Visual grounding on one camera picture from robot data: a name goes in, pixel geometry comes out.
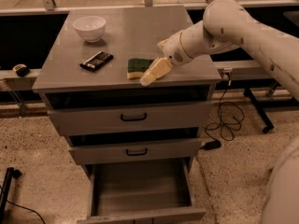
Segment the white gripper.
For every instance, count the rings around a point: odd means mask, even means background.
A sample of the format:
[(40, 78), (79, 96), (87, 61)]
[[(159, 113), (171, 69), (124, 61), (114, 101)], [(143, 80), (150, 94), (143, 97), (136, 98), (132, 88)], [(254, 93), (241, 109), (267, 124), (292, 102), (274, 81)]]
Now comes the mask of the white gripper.
[(183, 49), (180, 39), (181, 32), (177, 32), (157, 44), (166, 58), (157, 58), (151, 63), (149, 69), (140, 78), (142, 86), (147, 87), (155, 80), (168, 74), (172, 70), (173, 65), (181, 66), (192, 61), (192, 57)]

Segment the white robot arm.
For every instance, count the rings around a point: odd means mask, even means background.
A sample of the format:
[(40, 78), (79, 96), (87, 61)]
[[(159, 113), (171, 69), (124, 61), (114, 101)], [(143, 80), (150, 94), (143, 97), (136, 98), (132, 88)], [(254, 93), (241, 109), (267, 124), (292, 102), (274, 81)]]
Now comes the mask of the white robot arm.
[[(173, 66), (234, 46), (299, 99), (298, 38), (256, 21), (235, 0), (214, 0), (201, 21), (160, 42), (164, 56), (152, 62), (140, 83), (148, 86)], [(266, 187), (261, 224), (299, 224), (299, 136), (278, 156)]]

